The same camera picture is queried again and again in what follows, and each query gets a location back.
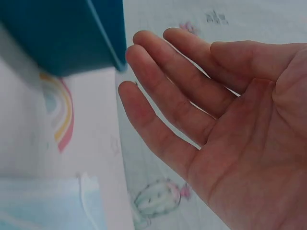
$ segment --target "rainbow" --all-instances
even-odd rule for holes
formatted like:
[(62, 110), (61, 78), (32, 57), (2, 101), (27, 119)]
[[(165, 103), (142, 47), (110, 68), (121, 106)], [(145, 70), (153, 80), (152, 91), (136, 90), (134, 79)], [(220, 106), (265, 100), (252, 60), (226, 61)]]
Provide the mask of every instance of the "rainbow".
[(40, 74), (40, 79), (54, 138), (62, 153), (70, 142), (73, 132), (74, 113), (71, 92), (63, 79), (53, 78), (45, 73)]

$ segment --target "doodle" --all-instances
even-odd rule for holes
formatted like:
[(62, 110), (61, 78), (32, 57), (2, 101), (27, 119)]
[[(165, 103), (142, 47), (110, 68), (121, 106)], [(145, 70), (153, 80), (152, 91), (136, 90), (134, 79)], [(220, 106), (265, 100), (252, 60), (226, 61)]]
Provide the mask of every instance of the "doodle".
[(151, 219), (157, 218), (176, 210), (182, 198), (191, 197), (190, 187), (185, 184), (181, 189), (170, 179), (157, 180), (147, 185), (131, 201), (134, 226), (137, 230), (151, 224)]
[(191, 22), (181, 23), (179, 27), (183, 30), (189, 31), (194, 35), (198, 35), (199, 30), (191, 24)]
[(120, 149), (119, 149), (119, 145), (118, 145), (118, 139), (116, 137), (114, 137), (113, 135), (111, 135), (111, 149), (114, 153), (115, 156), (120, 154)]
[(206, 18), (208, 23), (215, 23), (218, 25), (220, 25), (221, 23), (227, 25), (229, 24), (224, 14), (217, 14), (214, 10), (212, 12), (206, 13)]
[(40, 74), (47, 113), (60, 152), (70, 142), (74, 125), (71, 93), (62, 79)]

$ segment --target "teal box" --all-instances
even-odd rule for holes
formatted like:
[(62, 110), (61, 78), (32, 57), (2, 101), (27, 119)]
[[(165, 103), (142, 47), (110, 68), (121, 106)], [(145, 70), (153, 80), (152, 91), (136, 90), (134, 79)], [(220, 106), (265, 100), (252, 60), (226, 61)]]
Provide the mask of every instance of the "teal box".
[(122, 0), (0, 0), (0, 19), (53, 75), (126, 69)]

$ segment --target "hand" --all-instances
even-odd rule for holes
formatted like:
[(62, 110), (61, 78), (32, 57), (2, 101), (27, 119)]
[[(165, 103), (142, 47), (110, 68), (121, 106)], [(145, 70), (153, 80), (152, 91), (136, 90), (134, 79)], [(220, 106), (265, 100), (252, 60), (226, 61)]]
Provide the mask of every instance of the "hand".
[(210, 45), (180, 29), (164, 38), (210, 78), (146, 31), (135, 35), (127, 61), (165, 117), (201, 149), (124, 82), (123, 105), (145, 143), (231, 229), (306, 229), (307, 44)]

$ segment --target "light blue fabric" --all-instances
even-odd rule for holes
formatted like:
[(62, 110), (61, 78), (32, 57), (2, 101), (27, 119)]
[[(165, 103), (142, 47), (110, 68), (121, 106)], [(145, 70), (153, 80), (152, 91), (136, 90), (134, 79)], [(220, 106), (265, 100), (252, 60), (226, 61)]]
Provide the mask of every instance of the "light blue fabric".
[[(162, 35), (168, 27), (183, 27), (213, 41), (256, 40), (266, 43), (307, 41), (306, 0), (127, 0), (124, 1), (127, 41), (138, 30), (151, 30)], [(136, 81), (129, 70), (117, 76), (122, 81)], [(149, 99), (157, 114), (180, 137), (176, 130)], [(147, 185), (160, 178), (184, 181), (155, 157), (129, 123), (118, 98), (122, 152), (128, 191), (132, 200), (136, 229), (147, 230), (226, 230), (227, 226), (195, 195), (183, 199), (166, 215), (146, 219), (138, 215), (135, 199)]]
[(0, 229), (106, 230), (98, 182), (0, 180)]

